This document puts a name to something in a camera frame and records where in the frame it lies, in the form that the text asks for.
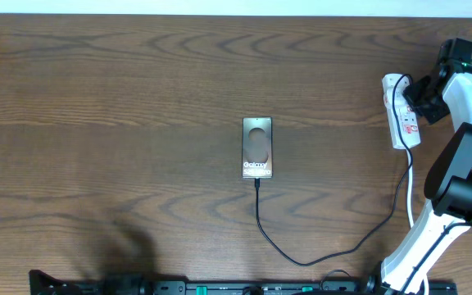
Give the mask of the black Galaxy smartphone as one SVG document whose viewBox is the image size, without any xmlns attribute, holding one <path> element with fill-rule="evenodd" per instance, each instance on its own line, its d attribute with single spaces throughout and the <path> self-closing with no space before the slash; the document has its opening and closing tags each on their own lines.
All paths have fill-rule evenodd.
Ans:
<svg viewBox="0 0 472 295">
<path fill-rule="evenodd" d="M 244 179 L 273 177 L 272 139 L 271 117 L 243 118 L 241 167 Z"/>
</svg>

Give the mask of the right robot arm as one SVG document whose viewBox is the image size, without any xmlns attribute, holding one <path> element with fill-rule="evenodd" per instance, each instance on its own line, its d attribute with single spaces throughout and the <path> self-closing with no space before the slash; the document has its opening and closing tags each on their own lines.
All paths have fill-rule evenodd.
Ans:
<svg viewBox="0 0 472 295">
<path fill-rule="evenodd" d="M 425 283 L 429 270 L 462 234 L 472 228 L 472 42 L 448 39 L 429 75 L 382 79 L 393 146 L 411 150 L 420 141 L 416 119 L 434 124 L 450 116 L 454 134 L 424 182 L 426 202 L 398 248 L 368 278 L 364 293 L 434 294 Z"/>
</svg>

